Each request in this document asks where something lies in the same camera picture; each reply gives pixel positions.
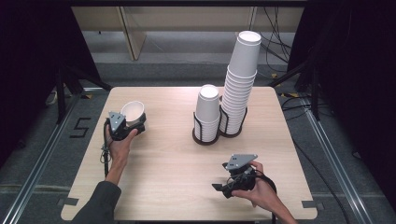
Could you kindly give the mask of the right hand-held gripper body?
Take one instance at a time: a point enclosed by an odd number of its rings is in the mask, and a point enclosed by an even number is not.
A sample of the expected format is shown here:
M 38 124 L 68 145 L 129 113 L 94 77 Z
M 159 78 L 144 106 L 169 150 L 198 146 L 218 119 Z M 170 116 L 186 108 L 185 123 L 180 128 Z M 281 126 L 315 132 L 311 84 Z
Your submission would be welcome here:
M 255 186 L 255 169 L 250 165 L 256 154 L 233 154 L 228 161 L 230 177 L 222 187 L 223 195 L 229 199 L 233 190 L 251 190 Z

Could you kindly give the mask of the aluminium floor rail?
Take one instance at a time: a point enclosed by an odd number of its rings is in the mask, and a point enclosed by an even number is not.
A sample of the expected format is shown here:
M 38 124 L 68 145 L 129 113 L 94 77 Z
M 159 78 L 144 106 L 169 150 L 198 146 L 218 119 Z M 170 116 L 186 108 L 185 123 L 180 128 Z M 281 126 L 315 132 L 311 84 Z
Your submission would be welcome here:
M 0 224 L 17 224 L 26 205 L 28 204 L 35 186 L 42 176 L 50 157 L 57 146 L 61 135 L 64 131 L 64 127 L 69 121 L 71 113 L 73 112 L 76 104 L 79 101 L 80 96 L 74 95 L 70 98 L 69 105 L 66 107 L 64 116 L 55 124 L 49 138 L 47 139 L 46 145 L 40 149 L 40 154 L 35 160 L 29 175 L 25 181 L 19 187 L 16 187 L 16 198 L 8 208 L 5 216 L 0 219 Z
M 345 199 L 346 209 L 352 212 L 350 221 L 396 224 L 396 213 L 336 119 L 324 114 L 322 120 L 317 120 L 308 104 L 308 99 L 301 100 L 310 128 L 342 191 L 339 199 Z

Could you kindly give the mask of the single white paper cup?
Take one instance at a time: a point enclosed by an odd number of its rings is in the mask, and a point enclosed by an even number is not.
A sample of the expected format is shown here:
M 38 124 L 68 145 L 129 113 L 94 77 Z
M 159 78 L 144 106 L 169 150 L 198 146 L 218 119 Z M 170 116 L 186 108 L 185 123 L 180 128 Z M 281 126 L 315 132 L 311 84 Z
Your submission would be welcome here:
M 129 125 L 137 123 L 145 112 L 145 106 L 139 101 L 127 103 L 121 109 L 121 114 L 126 118 Z

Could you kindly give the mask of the beige wooden panel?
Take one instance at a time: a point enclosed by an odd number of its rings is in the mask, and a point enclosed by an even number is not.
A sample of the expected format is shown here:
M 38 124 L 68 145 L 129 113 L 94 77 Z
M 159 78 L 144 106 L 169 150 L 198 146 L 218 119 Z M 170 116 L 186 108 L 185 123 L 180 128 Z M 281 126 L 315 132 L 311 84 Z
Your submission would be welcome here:
M 73 7 L 83 31 L 124 33 L 132 60 L 139 58 L 147 32 L 297 31 L 300 7 Z

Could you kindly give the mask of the black tape strip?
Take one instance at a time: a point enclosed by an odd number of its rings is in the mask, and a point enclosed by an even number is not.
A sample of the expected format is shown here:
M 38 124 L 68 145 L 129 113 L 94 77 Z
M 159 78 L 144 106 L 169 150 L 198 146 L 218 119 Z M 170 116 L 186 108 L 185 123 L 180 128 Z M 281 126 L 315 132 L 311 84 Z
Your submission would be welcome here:
M 315 201 L 302 201 L 303 208 L 316 208 L 317 210 L 324 210 L 323 203 L 317 203 Z

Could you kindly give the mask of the tall stack of white cups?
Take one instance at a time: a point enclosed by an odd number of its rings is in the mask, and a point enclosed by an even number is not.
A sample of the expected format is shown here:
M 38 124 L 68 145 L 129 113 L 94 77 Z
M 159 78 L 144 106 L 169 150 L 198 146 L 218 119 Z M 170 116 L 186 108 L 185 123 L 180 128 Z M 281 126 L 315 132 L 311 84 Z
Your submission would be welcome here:
M 238 116 L 248 108 L 248 98 L 257 75 L 261 36 L 252 31 L 238 34 L 224 83 L 222 108 Z

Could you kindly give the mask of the black metal stand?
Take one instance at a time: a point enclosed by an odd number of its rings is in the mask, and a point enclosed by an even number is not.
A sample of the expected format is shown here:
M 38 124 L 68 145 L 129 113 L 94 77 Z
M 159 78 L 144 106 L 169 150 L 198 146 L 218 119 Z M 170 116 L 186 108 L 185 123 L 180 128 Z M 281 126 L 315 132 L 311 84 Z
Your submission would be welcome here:
M 75 66 L 65 65 L 61 67 L 55 77 L 58 105 L 57 123 L 60 123 L 66 116 L 64 87 L 67 87 L 73 95 L 81 94 L 83 87 L 79 81 L 85 79 L 106 91 L 112 89 L 112 86 L 106 84 L 101 78 L 91 76 Z
M 289 70 L 285 75 L 276 78 L 268 84 L 269 87 L 275 87 L 284 81 L 298 75 L 294 88 L 297 92 L 306 91 L 311 88 L 311 112 L 316 120 L 319 120 L 318 114 L 318 69 L 314 63 L 305 61 L 295 68 Z

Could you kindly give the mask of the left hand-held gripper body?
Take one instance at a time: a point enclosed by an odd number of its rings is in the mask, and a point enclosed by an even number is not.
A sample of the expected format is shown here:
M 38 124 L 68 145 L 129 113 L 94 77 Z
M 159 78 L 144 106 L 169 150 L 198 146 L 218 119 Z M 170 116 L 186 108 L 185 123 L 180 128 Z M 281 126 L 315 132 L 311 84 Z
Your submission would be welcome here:
M 108 113 L 106 124 L 109 125 L 110 136 L 115 141 L 123 140 L 133 129 L 137 129 L 137 133 L 142 133 L 146 130 L 145 122 L 143 124 L 138 124 L 137 122 L 129 125 L 121 113 L 113 111 Z

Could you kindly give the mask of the person's left hand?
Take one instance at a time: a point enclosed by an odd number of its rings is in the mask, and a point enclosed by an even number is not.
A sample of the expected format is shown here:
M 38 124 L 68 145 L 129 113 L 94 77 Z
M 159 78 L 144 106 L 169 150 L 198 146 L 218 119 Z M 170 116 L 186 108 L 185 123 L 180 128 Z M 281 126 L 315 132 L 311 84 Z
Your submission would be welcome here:
M 124 167 L 127 164 L 130 146 L 136 134 L 137 129 L 133 129 L 123 140 L 115 141 L 110 136 L 109 126 L 106 126 L 106 146 L 110 151 L 111 167 Z

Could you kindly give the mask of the person's right hand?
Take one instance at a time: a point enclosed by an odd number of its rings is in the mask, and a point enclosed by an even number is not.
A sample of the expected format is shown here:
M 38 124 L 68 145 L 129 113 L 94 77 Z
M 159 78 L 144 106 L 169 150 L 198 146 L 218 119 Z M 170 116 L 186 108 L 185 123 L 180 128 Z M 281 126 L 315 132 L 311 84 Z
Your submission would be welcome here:
M 232 195 L 247 199 L 254 207 L 259 206 L 274 214 L 283 206 L 272 187 L 259 177 L 255 178 L 255 186 L 252 190 L 233 190 Z

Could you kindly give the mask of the short stack of white cups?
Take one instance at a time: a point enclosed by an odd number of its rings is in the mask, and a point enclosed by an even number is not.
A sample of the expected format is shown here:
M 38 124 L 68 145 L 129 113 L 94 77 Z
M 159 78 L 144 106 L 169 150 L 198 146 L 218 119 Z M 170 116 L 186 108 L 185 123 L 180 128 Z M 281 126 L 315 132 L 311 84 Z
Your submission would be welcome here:
M 219 114 L 219 89 L 211 84 L 205 84 L 198 93 L 195 112 L 202 121 L 212 121 Z

